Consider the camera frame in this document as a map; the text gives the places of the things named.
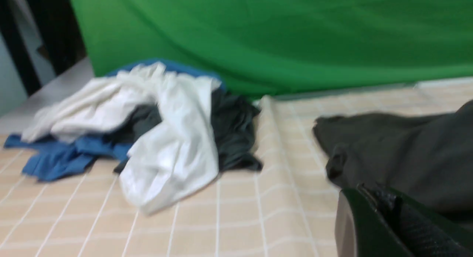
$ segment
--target green fabric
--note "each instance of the green fabric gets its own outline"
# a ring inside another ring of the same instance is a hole
[[[97,75],[144,58],[257,97],[473,75],[473,0],[72,0]]]

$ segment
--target dark gray cloth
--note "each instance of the dark gray cloth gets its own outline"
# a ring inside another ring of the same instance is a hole
[[[241,95],[221,89],[212,93],[211,124],[221,172],[233,169],[261,171],[261,162],[250,153],[255,144],[253,118],[259,113]]]
[[[380,183],[457,222],[473,219],[473,102],[454,114],[316,122],[313,133],[330,158],[327,176],[334,184]]]
[[[135,143],[139,137],[162,122],[155,104],[139,105],[123,125],[107,134],[105,139],[113,143]]]

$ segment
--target checkered mat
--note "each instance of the checkered mat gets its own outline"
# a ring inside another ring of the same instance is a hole
[[[311,128],[319,115],[456,110],[472,84],[261,100],[262,173],[233,171],[151,217],[123,199],[116,161],[51,184],[20,175],[32,151],[0,151],[2,257],[335,257],[338,190]]]

